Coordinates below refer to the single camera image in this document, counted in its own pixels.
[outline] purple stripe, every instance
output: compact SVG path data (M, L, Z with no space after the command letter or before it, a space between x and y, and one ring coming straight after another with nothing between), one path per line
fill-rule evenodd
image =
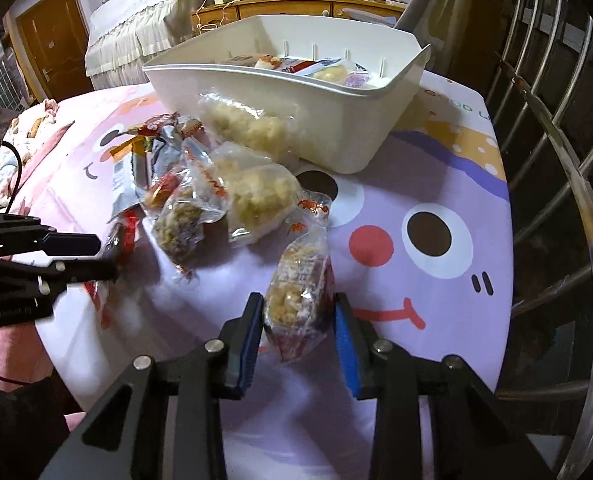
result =
M483 187L483 189L486 189L493 195L509 202L507 183L496 178L489 171L481 168L473 160L455 155L451 150L438 142L438 140L430 137L428 134L417 132L415 130L405 130L402 132L392 132L391 135L420 148L428 155L440 160L446 166L463 171L474 182Z

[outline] black cable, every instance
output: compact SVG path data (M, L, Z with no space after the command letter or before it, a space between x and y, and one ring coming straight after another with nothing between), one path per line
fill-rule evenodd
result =
M0 376L0 381L3 381L4 383L18 384L19 386L28 386L28 384L31 384L31 383L26 383L25 381L15 381L14 379L6 379L5 377L1 377L1 376Z
M17 149L12 144L10 144L7 140L4 140L1 143L1 145L5 146L9 150L12 150L12 153L14 153L14 156L17 159L17 164L19 165L19 171L17 171L17 181L16 181L16 184L14 184L14 190L12 191L12 194L10 195L10 201L8 202L8 206L5 209L5 213L7 214L10 212L10 209L12 208L12 202L14 202L14 199L16 198L16 194L19 191L20 172L23 167L23 162L20 160L20 155L19 155L19 152L17 151Z

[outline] metal screw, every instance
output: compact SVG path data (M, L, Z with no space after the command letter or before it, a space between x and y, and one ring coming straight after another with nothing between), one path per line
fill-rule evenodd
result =
M443 362L445 366L450 368L451 370L455 368L463 368L463 360L458 357L458 355L448 355Z
M137 370L145 370L152 365L152 358L147 355L139 355L132 363Z
M209 353L216 354L217 352L220 352L221 350L223 350L223 348L225 348L225 343L220 339L210 339L205 344L205 348Z
M391 343L389 339L378 339L374 342L374 350L380 353L390 352L391 349L394 348L394 345Z

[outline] white plastic bin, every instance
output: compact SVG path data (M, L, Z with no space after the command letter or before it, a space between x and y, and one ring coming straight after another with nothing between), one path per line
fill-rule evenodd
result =
M258 68L215 64L272 54L308 60L345 57L391 78L382 88L334 83ZM297 116L297 154L337 173L361 171L419 88L429 60L414 35L383 25L322 16L253 16L177 45L144 65L170 110L198 115L201 92L216 91L275 114Z

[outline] wooden desk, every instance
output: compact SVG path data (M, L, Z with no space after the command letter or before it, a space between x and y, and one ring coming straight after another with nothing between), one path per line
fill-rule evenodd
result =
M374 0L237 0L229 5L205 7L198 11L198 15L193 12L192 25L195 32L199 32L198 17L201 25L211 23L219 27L259 14L308 14L351 19L344 9L398 19L404 8L402 4L392 5Z

